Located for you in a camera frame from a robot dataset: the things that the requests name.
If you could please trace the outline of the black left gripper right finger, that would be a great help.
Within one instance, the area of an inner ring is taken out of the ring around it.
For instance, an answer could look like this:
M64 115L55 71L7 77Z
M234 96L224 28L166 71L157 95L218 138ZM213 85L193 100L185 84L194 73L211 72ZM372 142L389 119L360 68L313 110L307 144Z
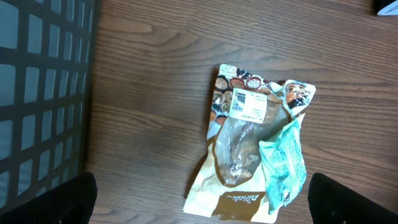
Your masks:
M310 181L308 204L314 224L397 224L397 214L319 172Z

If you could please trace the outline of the dried mushroom pouch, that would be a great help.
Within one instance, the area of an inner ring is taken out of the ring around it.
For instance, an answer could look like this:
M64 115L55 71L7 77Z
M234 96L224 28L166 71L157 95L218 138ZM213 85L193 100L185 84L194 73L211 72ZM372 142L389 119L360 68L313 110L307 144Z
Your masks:
M270 82L222 64L215 81L206 137L207 157L187 195L185 213L219 220L274 223L269 213L259 142L297 118L302 121L315 86Z

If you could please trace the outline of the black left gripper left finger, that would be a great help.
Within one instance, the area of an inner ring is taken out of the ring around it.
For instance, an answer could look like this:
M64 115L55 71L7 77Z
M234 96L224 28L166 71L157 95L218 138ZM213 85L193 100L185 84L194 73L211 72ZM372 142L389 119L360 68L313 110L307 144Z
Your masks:
M1 224L88 223L98 189L91 172L66 181L28 202L1 214Z

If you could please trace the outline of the green tissue packet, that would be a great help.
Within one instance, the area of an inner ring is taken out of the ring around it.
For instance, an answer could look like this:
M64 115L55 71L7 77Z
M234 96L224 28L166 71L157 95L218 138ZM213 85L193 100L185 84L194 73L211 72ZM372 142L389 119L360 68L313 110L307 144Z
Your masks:
M302 119L297 118L268 140L259 142L270 214L291 203L306 181L301 124Z

